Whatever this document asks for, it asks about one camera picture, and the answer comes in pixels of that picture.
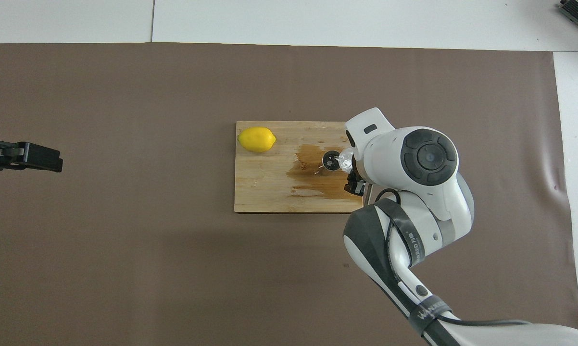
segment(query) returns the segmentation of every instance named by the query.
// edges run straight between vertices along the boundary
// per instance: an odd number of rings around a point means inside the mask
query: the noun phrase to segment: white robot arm
[[[578,346],[578,330],[568,327],[462,321],[410,271],[471,230],[471,191],[447,136],[429,127],[395,129],[378,108],[358,114],[345,129],[353,149],[345,190],[363,195],[369,183],[386,189],[379,197],[393,196],[354,211],[344,244],[422,338],[433,346]]]

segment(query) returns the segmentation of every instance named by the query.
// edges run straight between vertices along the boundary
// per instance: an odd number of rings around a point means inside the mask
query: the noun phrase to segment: yellow lemon
[[[238,136],[238,142],[248,151],[262,153],[270,150],[276,142],[276,137],[267,127],[256,126],[242,131]]]

